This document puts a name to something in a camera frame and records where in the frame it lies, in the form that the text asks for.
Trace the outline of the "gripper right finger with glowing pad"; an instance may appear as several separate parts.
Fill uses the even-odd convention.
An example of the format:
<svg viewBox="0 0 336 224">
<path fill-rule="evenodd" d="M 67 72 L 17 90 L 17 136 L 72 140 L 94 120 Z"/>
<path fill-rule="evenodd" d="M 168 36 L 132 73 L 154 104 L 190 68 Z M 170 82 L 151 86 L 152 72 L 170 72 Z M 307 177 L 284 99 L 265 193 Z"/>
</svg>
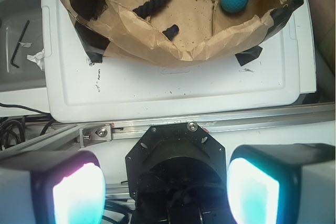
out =
<svg viewBox="0 0 336 224">
<path fill-rule="evenodd" d="M 237 223 L 335 223 L 335 146 L 240 145 L 227 195 Z"/>
</svg>

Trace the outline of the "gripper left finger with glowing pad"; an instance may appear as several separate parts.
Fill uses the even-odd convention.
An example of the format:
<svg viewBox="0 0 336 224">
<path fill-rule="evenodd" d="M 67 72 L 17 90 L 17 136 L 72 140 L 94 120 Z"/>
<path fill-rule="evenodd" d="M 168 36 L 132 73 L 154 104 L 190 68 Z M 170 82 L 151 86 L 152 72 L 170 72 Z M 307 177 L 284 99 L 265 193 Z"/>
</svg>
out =
<svg viewBox="0 0 336 224">
<path fill-rule="evenodd" d="M 1 223 L 100 223 L 105 195 L 90 151 L 1 152 Z"/>
</svg>

